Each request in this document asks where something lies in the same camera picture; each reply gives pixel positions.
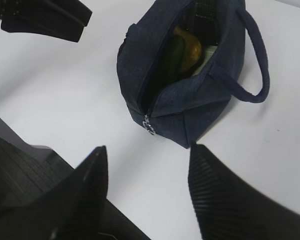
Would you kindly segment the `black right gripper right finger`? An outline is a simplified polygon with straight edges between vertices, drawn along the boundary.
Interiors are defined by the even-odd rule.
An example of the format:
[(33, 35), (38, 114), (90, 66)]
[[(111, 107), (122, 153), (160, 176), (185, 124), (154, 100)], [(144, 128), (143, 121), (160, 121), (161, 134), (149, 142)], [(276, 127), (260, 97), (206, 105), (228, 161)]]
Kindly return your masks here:
[(204, 240), (300, 240), (300, 214), (253, 188), (202, 144), (190, 148), (188, 186)]

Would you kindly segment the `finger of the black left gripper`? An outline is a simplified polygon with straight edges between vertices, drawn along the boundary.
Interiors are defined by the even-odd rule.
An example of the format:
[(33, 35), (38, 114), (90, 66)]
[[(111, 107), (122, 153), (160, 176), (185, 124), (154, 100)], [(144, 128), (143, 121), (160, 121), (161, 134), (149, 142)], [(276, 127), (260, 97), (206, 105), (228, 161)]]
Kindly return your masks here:
[(8, 33), (30, 33), (77, 43), (84, 27), (77, 23), (60, 23), (54, 20), (37, 22), (21, 16), (3, 17), (1, 29)]
[(22, 17), (63, 17), (86, 27), (92, 11), (79, 0), (2, 0), (0, 18)]

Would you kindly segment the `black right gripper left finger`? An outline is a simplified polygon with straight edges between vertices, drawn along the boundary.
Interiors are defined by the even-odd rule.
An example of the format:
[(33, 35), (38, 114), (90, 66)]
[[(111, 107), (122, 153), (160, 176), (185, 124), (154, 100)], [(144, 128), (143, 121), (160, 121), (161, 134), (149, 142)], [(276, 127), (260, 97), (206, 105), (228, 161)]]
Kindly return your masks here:
[(0, 240), (147, 240), (107, 200), (108, 156), (96, 147), (69, 176), (20, 207), (0, 208)]

